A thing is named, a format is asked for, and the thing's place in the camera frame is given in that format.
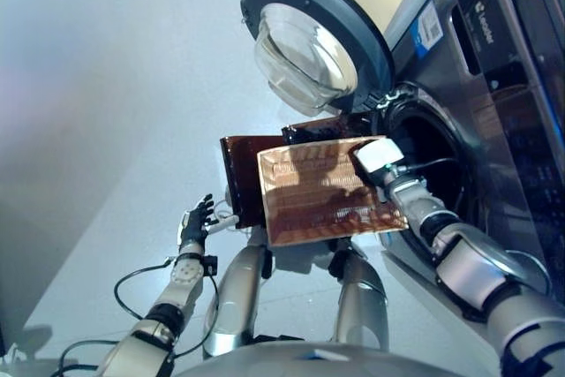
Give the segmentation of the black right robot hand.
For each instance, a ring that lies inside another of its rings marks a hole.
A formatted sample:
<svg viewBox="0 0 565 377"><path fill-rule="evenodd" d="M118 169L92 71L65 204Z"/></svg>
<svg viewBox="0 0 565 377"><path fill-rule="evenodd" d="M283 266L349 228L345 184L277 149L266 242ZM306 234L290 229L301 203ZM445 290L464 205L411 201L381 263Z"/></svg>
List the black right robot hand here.
<svg viewBox="0 0 565 377"><path fill-rule="evenodd" d="M357 149L354 155L367 174L381 170L404 158L401 149L389 138L375 139Z"/></svg>

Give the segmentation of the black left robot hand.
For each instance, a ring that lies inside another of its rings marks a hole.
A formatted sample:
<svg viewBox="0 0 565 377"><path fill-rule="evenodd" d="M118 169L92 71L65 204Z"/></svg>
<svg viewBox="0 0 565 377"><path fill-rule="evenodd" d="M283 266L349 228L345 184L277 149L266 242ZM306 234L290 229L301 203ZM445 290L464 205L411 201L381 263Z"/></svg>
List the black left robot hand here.
<svg viewBox="0 0 565 377"><path fill-rule="evenodd" d="M196 246L196 252L203 253L210 234L236 226L238 223L239 217L234 214L216 217L213 195L204 195L192 209L185 210L182 215L177 230L178 252L188 253L189 248Z"/></svg>

